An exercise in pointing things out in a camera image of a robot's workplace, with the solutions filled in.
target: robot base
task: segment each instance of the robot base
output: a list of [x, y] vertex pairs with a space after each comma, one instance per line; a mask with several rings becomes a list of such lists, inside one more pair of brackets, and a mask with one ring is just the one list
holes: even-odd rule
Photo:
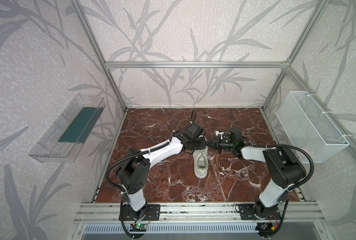
[[[146, 212], [148, 212], [148, 214], [139, 220], [149, 221], [150, 218], [151, 221], [159, 220], [160, 209], [161, 205], [159, 204], [147, 204]], [[134, 221], [137, 219], [129, 204], [123, 205], [122, 216], [124, 221]]]
[[[263, 220], [259, 219], [255, 214], [254, 214], [254, 207], [255, 204], [238, 204], [236, 208], [238, 209], [239, 215], [241, 215], [241, 220]], [[280, 220], [280, 213], [278, 210], [278, 207], [273, 208], [269, 212], [269, 215], [273, 214], [276, 218], [277, 221]]]

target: white sneaker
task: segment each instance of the white sneaker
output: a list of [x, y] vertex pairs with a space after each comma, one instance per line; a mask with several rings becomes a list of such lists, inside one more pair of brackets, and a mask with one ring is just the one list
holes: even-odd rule
[[194, 157], [194, 173], [197, 178], [205, 178], [207, 176], [207, 169], [209, 168], [209, 161], [207, 160], [207, 150], [205, 149], [195, 150], [193, 152]]

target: teal basket liner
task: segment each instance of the teal basket liner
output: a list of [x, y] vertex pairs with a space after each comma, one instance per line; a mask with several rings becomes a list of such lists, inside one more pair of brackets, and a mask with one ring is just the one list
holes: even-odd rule
[[82, 108], [58, 142], [85, 143], [103, 111], [104, 108]]

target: floral wallpaper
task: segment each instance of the floral wallpaper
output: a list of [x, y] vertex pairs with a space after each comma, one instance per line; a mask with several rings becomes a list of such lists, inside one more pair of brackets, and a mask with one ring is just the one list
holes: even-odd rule
[[[67, 1], [0, 0], [0, 239], [65, 239], [123, 111]], [[74, 163], [28, 156], [76, 93], [106, 108]]]
[[[291, 67], [356, 139], [356, 0], [329, 2]], [[265, 110], [280, 142], [288, 138], [275, 113], [292, 90], [300, 89], [286, 77]], [[301, 188], [337, 240], [356, 240], [356, 160], [347, 149], [316, 164]]]
[[[81, 0], [106, 61], [286, 61], [316, 3]], [[129, 107], [216, 107], [262, 106], [279, 70], [111, 72]]]

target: red marble tabletop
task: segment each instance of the red marble tabletop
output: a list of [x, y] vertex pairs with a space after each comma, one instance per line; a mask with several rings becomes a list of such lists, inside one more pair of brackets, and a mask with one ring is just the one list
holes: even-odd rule
[[[196, 123], [202, 126], [207, 139], [215, 131], [238, 127], [253, 144], [273, 144], [274, 141], [258, 108], [198, 108]], [[189, 123], [192, 109], [130, 109], [123, 123], [113, 155], [112, 165], [123, 158], [131, 147], [151, 147], [170, 137], [174, 129]], [[193, 156], [180, 153], [154, 166], [144, 187], [147, 202], [253, 202], [270, 180], [266, 164], [236, 158], [230, 152], [208, 151], [207, 177], [194, 175]], [[115, 170], [110, 179], [118, 184]], [[119, 202], [120, 192], [101, 184], [96, 202]], [[296, 193], [291, 201], [299, 201]]]

